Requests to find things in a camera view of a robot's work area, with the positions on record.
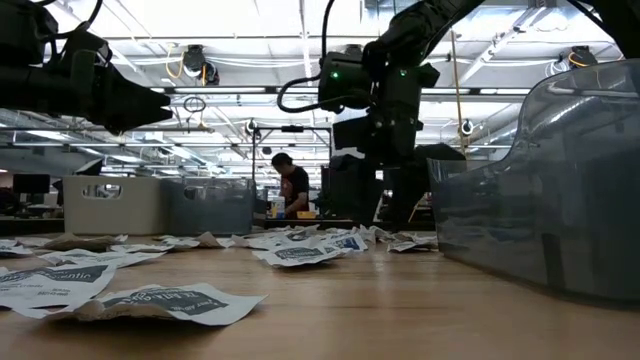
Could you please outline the black monitor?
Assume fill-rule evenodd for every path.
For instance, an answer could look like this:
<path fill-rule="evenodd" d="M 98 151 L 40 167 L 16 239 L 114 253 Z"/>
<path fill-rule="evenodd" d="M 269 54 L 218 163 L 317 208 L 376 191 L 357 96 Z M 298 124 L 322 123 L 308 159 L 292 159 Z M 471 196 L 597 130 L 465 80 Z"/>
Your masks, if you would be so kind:
<path fill-rule="evenodd" d="M 13 175 L 13 191 L 17 194 L 47 194 L 51 177 L 48 174 L 16 173 Z"/>

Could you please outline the white alcohol wipe packet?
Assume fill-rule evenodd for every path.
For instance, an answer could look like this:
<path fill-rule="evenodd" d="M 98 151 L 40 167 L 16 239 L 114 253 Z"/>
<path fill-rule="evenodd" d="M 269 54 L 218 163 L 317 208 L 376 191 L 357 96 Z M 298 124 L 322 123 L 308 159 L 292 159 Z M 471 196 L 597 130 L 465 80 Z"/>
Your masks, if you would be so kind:
<path fill-rule="evenodd" d="M 0 239 L 0 258 L 3 257 L 28 257 L 33 252 L 15 240 Z"/>
<path fill-rule="evenodd" d="M 246 238 L 233 235 L 230 240 L 237 247 L 250 248 L 255 250 L 272 250 L 282 245 L 282 240 L 276 237 Z"/>
<path fill-rule="evenodd" d="M 63 265 L 0 275 L 0 307 L 45 308 L 87 301 L 102 292 L 117 266 Z"/>
<path fill-rule="evenodd" d="M 316 230 L 283 232 L 277 234 L 275 239 L 280 245 L 301 245 L 303 247 L 315 247 L 322 241 L 322 237 Z"/>
<path fill-rule="evenodd" d="M 128 236 L 100 236 L 96 238 L 81 238 L 72 233 L 65 233 L 42 246 L 42 249 L 52 251 L 69 251 L 73 249 L 82 249 L 92 252 L 109 251 L 112 246 L 122 245 L 126 242 Z"/>
<path fill-rule="evenodd" d="M 124 252 L 102 252 L 96 253 L 84 249 L 73 249 L 69 251 L 56 251 L 44 255 L 39 258 L 45 260 L 54 266 L 65 264 L 76 265 L 103 265 L 115 264 L 118 268 L 132 266 L 141 262 L 157 259 L 164 255 L 161 253 L 124 253 Z"/>
<path fill-rule="evenodd" d="M 413 250 L 437 250 L 437 237 L 436 236 L 417 236 L 411 234 L 398 234 L 387 245 L 388 252 L 405 252 Z"/>
<path fill-rule="evenodd" d="M 377 226 L 365 227 L 361 225 L 357 228 L 357 234 L 365 241 L 370 243 L 389 243 L 395 241 L 392 233 L 383 230 Z"/>
<path fill-rule="evenodd" d="M 172 235 L 162 235 L 154 237 L 155 241 L 159 241 L 166 246 L 172 246 L 174 249 L 193 249 L 193 248 L 221 248 L 226 249 L 232 247 L 235 242 L 231 238 L 217 238 L 210 232 L 202 233 L 196 237 L 176 237 Z"/>
<path fill-rule="evenodd" d="M 112 245 L 111 251 L 120 253 L 164 253 L 174 249 L 173 245 L 153 245 L 153 244 L 120 244 Z"/>
<path fill-rule="evenodd" d="M 45 320 L 98 321 L 132 317 L 228 326 L 244 318 L 265 299 L 264 295 L 231 295 L 206 283 L 174 287 L 148 285 L 75 302 L 57 311 L 26 308 L 15 311 L 29 318 Z"/>
<path fill-rule="evenodd" d="M 348 256 L 350 249 L 341 249 L 334 246 L 316 247 L 281 247 L 274 250 L 253 251 L 252 254 L 272 267 L 296 267 L 303 265 L 315 265 L 332 259 Z"/>
<path fill-rule="evenodd" d="M 333 246 L 339 249 L 364 252 L 368 245 L 359 234 L 338 234 L 325 237 L 321 240 L 323 245 Z"/>

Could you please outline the long ceiling light rail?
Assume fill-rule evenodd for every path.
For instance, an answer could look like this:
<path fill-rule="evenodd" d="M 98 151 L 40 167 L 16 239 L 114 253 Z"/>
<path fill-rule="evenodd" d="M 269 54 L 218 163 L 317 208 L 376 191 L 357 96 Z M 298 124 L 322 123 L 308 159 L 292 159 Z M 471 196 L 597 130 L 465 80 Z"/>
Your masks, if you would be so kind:
<path fill-rule="evenodd" d="M 281 88 L 263 87 L 155 87 L 151 90 L 165 94 L 277 94 Z M 292 87 L 286 94 L 316 95 L 316 87 Z M 526 95 L 530 89 L 525 88 L 423 88 L 425 95 Z"/>

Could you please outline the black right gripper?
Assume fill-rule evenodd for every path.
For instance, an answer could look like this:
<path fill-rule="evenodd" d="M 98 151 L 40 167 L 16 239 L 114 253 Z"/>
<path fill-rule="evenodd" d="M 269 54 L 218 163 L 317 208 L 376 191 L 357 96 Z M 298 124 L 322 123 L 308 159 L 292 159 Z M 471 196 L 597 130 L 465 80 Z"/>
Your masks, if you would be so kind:
<path fill-rule="evenodd" d="M 465 156 L 447 144 L 415 148 L 416 132 L 422 129 L 422 90 L 434 87 L 440 77 L 430 63 L 367 49 L 360 70 L 369 78 L 369 88 L 353 88 L 351 93 L 366 114 L 334 123 L 333 142 L 337 150 L 353 148 L 377 165 L 400 164 L 388 169 L 392 197 L 387 220 L 398 227 L 410 220 L 415 205 L 431 191 L 428 160 L 464 161 Z M 383 181 L 365 159 L 330 159 L 329 208 L 339 217 L 369 226 Z"/>

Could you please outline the distant black rig frame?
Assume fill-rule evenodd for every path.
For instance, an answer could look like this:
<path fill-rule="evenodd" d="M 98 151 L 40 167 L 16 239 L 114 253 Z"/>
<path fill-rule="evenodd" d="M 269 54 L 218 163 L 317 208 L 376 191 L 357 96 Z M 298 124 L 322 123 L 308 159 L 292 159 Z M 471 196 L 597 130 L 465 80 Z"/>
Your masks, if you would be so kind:
<path fill-rule="evenodd" d="M 309 131 L 314 134 L 320 142 L 328 149 L 329 156 L 333 155 L 333 130 L 330 127 L 316 127 L 304 125 L 282 125 L 282 126 L 258 126 L 253 125 L 251 134 L 251 178 L 256 180 L 256 153 L 257 148 L 274 132 L 282 133 L 303 133 Z"/>

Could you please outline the person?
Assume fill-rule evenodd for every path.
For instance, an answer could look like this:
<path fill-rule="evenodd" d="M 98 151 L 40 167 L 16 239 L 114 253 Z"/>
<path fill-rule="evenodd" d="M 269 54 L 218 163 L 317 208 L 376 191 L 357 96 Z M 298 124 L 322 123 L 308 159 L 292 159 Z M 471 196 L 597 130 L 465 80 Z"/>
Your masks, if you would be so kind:
<path fill-rule="evenodd" d="M 299 212 L 309 210 L 309 176 L 286 153 L 278 153 L 271 159 L 272 167 L 281 177 L 280 193 L 285 200 L 284 216 L 296 220 Z"/>

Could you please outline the brown translucent plastic bin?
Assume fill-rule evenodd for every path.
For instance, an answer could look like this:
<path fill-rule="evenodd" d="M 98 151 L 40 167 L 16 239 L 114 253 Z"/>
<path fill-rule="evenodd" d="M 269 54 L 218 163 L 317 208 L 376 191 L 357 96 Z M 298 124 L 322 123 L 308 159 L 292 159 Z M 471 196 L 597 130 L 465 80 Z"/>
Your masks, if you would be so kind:
<path fill-rule="evenodd" d="M 640 59 L 549 77 L 500 160 L 429 164 L 447 257 L 556 292 L 640 303 Z"/>
<path fill-rule="evenodd" d="M 166 230 L 172 235 L 241 235 L 252 230 L 252 180 L 184 178 L 161 181 Z"/>

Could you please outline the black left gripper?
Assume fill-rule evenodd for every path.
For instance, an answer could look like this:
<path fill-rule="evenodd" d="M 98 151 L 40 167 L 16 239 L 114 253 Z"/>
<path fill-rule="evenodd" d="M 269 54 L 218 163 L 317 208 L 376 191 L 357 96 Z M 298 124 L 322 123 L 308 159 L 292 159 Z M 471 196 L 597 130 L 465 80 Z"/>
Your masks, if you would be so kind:
<path fill-rule="evenodd" d="M 97 35 L 69 37 L 62 57 L 69 78 L 62 113 L 85 117 L 112 134 L 170 119 L 170 98 L 124 78 L 110 65 L 111 57 L 108 42 Z"/>

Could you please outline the light grey plastic bin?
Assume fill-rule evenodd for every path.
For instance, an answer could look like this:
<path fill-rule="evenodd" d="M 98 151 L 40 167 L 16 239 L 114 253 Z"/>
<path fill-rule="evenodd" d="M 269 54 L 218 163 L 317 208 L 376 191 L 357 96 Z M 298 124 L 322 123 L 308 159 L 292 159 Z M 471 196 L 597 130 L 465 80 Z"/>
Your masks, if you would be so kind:
<path fill-rule="evenodd" d="M 83 235 L 156 235 L 164 231 L 161 183 L 149 177 L 67 176 L 65 231 Z"/>

